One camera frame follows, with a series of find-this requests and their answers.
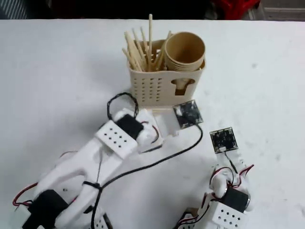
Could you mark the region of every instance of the perforated basket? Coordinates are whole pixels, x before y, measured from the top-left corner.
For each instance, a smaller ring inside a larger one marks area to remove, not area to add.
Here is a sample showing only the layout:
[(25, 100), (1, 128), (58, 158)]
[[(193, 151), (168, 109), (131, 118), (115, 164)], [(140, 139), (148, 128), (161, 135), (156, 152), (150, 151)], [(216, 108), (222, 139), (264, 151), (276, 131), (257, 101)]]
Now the perforated basket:
[[(152, 43), (152, 54), (161, 48), (164, 40)], [(131, 93), (142, 107), (165, 107), (191, 100), (201, 74), (205, 60), (199, 70), (194, 72), (139, 72), (131, 69)], [(190, 79), (185, 90), (177, 90), (175, 80)]]

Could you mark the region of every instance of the table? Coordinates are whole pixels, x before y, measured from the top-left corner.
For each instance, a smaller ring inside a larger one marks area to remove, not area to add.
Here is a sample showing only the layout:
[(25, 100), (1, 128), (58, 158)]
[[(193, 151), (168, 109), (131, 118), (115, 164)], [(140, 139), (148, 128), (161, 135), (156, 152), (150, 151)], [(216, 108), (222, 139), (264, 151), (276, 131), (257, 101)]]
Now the table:
[[(106, 102), (130, 87), (124, 31), (139, 20), (0, 21), (0, 221), (16, 193), (67, 150), (84, 145), (107, 120)], [(154, 21), (153, 39), (191, 31), (206, 44), (206, 69), (194, 98), (203, 141), (158, 167), (122, 178), (102, 195), (115, 229), (170, 229), (200, 205), (215, 156), (209, 132), (232, 126), (256, 208), (248, 229), (305, 223), (305, 23)], [(113, 110), (128, 106), (125, 100)], [(132, 156), (118, 173), (190, 146), (195, 127), (162, 149)], [(31, 198), (31, 192), (25, 194)]]

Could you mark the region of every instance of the black circuit board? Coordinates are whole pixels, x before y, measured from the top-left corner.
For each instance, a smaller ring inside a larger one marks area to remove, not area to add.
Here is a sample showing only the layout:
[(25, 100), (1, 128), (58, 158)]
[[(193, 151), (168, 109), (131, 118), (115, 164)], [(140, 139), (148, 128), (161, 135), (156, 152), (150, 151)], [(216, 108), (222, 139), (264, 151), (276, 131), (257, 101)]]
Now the black circuit board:
[(210, 136), (216, 154), (238, 149), (232, 127), (212, 131)]
[(175, 105), (173, 110), (176, 114), (181, 129), (190, 127), (194, 123), (198, 124), (203, 122), (195, 100)]

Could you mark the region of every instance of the stacked paper cup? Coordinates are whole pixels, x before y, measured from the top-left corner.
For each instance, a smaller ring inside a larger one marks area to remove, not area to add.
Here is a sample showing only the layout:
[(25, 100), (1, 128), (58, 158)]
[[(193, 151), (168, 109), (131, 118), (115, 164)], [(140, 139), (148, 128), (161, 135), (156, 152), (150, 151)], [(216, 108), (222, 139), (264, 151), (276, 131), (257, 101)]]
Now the stacked paper cup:
[[(203, 40), (190, 32), (179, 32), (172, 35), (165, 44), (165, 63), (167, 69), (177, 72), (193, 72), (200, 68), (204, 61), (205, 45)], [(179, 79), (177, 89), (183, 89), (189, 79)]]

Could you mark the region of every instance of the chopstick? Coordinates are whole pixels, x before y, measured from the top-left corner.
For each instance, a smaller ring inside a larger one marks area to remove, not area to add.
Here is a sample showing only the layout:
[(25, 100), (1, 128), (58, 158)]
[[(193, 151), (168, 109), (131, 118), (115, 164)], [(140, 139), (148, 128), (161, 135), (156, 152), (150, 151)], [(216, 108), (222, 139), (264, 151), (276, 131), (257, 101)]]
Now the chopstick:
[(141, 29), (141, 34), (142, 34), (142, 40), (143, 40), (143, 43), (144, 43), (145, 53), (146, 53), (146, 56), (147, 56), (147, 62), (149, 64), (149, 52), (148, 52), (148, 46), (147, 46), (144, 31), (143, 31), (143, 27), (141, 27), (140, 29)]
[(129, 63), (130, 63), (130, 65), (132, 66), (132, 68), (133, 68), (134, 70), (139, 71), (138, 67), (135, 65), (135, 63), (134, 63), (134, 61), (133, 61), (133, 58), (129, 55), (129, 53), (126, 51), (126, 49), (122, 48), (122, 51), (123, 51), (123, 53), (125, 54), (125, 56), (127, 57), (128, 61), (129, 61)]
[(131, 38), (131, 36), (129, 35), (128, 32), (125, 32), (124, 34), (125, 34), (125, 39), (127, 41), (128, 47), (129, 47), (130, 55), (133, 57), (136, 66), (141, 71), (145, 71), (145, 68), (144, 68), (144, 66), (142, 64), (142, 59), (141, 59), (139, 50), (135, 46), (133, 39)]
[(144, 55), (144, 53), (143, 53), (142, 46), (140, 45), (138, 36), (137, 36), (137, 34), (135, 33), (134, 29), (132, 29), (132, 32), (133, 32), (133, 35), (134, 35), (134, 38), (135, 38), (135, 42), (136, 42), (136, 44), (137, 44), (137, 46), (138, 46), (138, 50), (139, 50), (139, 52), (140, 52), (142, 61), (143, 61), (143, 63), (144, 63), (144, 67), (145, 67), (144, 70), (146, 70), (146, 64), (147, 64), (147, 63), (146, 63), (145, 55)]
[(159, 55), (157, 57), (157, 59), (155, 60), (155, 67), (156, 67), (156, 71), (159, 70), (159, 68), (161, 67), (161, 64), (163, 63), (163, 60), (164, 60), (164, 52), (165, 52), (165, 43), (167, 42), (167, 40), (171, 37), (172, 35), (172, 32), (169, 31), (168, 34), (167, 34), (167, 38), (166, 40), (164, 41), (163, 45), (162, 45), (162, 48), (159, 52)]
[(152, 67), (152, 21), (153, 21), (153, 15), (149, 15), (149, 56), (148, 56), (148, 71), (151, 71)]

